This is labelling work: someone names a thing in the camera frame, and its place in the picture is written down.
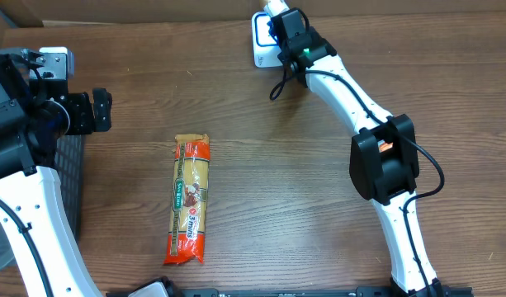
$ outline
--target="green label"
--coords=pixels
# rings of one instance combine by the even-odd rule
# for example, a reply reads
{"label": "green label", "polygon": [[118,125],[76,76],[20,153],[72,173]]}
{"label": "green label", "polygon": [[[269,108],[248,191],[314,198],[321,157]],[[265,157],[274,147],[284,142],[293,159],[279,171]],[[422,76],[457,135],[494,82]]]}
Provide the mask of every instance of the green label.
{"label": "green label", "polygon": [[176,185],[174,187],[174,202],[173,202],[173,211],[179,211],[182,208],[183,204],[183,186],[184,181],[182,178],[178,178],[176,180]]}

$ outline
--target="blue outline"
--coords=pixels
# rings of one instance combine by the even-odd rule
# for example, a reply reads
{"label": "blue outline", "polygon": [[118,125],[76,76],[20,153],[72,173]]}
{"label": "blue outline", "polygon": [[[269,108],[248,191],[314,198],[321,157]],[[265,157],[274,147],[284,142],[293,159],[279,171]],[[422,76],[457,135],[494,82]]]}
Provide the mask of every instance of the blue outline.
{"label": "blue outline", "polygon": [[260,43],[258,42],[258,18],[263,17],[263,16],[268,16],[268,14],[260,13],[260,14],[256,15],[256,17],[254,18],[254,33],[256,35],[256,44],[260,47],[278,46],[278,44],[276,44],[276,43],[274,43],[272,45],[260,45]]}

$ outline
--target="wooden table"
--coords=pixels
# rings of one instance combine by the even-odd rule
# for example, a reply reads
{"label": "wooden table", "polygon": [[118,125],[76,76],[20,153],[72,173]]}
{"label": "wooden table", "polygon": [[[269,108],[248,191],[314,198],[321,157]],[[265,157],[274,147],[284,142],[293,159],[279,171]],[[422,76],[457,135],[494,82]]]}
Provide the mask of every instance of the wooden table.
{"label": "wooden table", "polygon": [[[506,296],[506,12],[312,19],[366,92],[407,113],[447,184],[419,203],[448,285]],[[113,94],[113,128],[87,138],[79,246],[101,290],[158,276],[180,287],[386,285],[390,256],[348,175],[350,138],[280,69],[254,67],[249,21],[7,31],[5,46],[68,46],[72,92]],[[211,137],[205,265],[162,266],[173,137]],[[436,173],[421,160],[419,191]],[[19,271],[0,295],[25,294]]]}

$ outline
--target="wire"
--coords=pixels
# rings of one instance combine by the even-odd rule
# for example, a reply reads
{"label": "wire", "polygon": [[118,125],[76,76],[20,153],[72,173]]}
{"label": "wire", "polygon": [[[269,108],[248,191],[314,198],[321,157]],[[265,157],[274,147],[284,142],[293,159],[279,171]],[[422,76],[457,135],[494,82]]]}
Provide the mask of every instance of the wire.
{"label": "wire", "polygon": [[47,277],[47,271],[45,270],[44,263],[41,261],[38,249],[36,248],[36,245],[28,232],[31,226],[29,225],[28,227],[26,227],[21,221],[21,219],[17,216],[17,214],[13,210],[11,210],[11,208],[8,207],[8,205],[6,205],[5,202],[3,202],[1,199],[0,199],[0,208],[14,221],[14,224],[16,224],[16,226],[18,227],[18,231],[21,233],[21,235],[23,235],[23,238],[25,239],[27,246],[31,250],[32,257],[34,258],[36,266],[38,267],[38,272],[40,273],[41,282],[44,285],[47,297],[54,297],[53,289],[51,288],[51,284],[49,283],[49,277]]}
{"label": "wire", "polygon": [[[384,125],[385,124],[383,121],[379,120],[376,117],[376,115],[374,115],[374,113],[368,108],[368,106],[366,106],[365,102],[361,99],[361,97],[359,96],[359,94],[357,94],[357,92],[353,89],[353,87],[352,87],[352,85],[350,85],[350,83],[348,83],[340,75],[335,74],[335,73],[331,73],[331,72],[327,72],[327,71],[306,70],[303,73],[297,73],[297,74],[294,74],[293,76],[287,78],[286,77],[286,70],[284,70],[284,78],[282,79],[282,81],[280,81],[272,89],[271,94],[269,95],[269,98],[271,100],[277,99],[277,97],[280,96],[282,88],[284,88],[284,85],[287,82],[289,82],[290,80],[292,80],[292,79],[294,79],[294,78],[296,78],[296,77],[298,77],[300,75],[307,75],[307,74],[326,75],[326,76],[329,76],[331,78],[334,78],[335,80],[340,81],[352,93],[352,95],[356,98],[356,100],[359,103],[359,105],[361,105],[361,108],[366,112],[366,117],[367,118],[373,119],[379,125]],[[277,89],[280,89],[280,90],[278,91],[277,95],[275,97],[273,97],[272,94],[274,94],[274,92]],[[443,186],[445,185],[445,175],[443,174],[443,170],[440,167],[440,165],[437,163],[436,159],[434,159],[433,156],[431,156],[431,154],[428,153],[424,148],[422,148],[421,146],[419,146],[418,144],[416,144],[414,141],[408,139],[404,135],[398,134],[397,131],[391,129],[387,125],[386,125],[386,127],[388,129],[390,129],[390,131],[392,131],[396,136],[399,136],[406,143],[408,143],[408,144],[412,145],[413,147],[415,147],[425,158],[427,158],[428,161],[436,168],[436,171],[437,171],[437,173],[438,173],[438,175],[440,177],[440,182],[439,182],[438,186],[436,187],[436,189],[434,189],[432,191],[428,191],[428,192],[422,193],[422,194],[418,194],[418,195],[413,196],[413,197],[410,197],[403,204],[403,207],[400,207],[400,210],[403,212],[403,219],[404,219],[405,227],[407,229],[407,235],[409,236],[410,247],[412,248],[412,253],[414,255],[414,261],[418,264],[419,272],[421,273],[421,276],[423,278],[423,282],[425,283],[425,289],[427,289],[428,297],[432,297],[432,293],[431,293],[430,286],[429,286],[429,283],[428,283],[428,280],[427,280],[427,276],[425,275],[425,271],[423,270],[422,262],[419,259],[418,252],[416,250],[416,245],[414,244],[414,239],[413,239],[413,236],[412,236],[412,231],[410,230],[409,218],[408,218],[407,215],[409,214],[409,211],[408,211],[409,204],[412,203],[412,201],[418,200],[420,198],[436,195],[439,191],[442,190]]]}

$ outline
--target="pasta package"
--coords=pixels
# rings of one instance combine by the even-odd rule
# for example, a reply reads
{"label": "pasta package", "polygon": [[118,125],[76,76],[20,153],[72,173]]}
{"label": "pasta package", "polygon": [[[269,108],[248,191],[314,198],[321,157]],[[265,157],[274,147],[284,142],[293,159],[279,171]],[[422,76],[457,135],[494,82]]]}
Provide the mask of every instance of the pasta package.
{"label": "pasta package", "polygon": [[176,135],[173,193],[164,264],[179,264],[196,257],[203,263],[205,217],[209,188],[209,137]]}

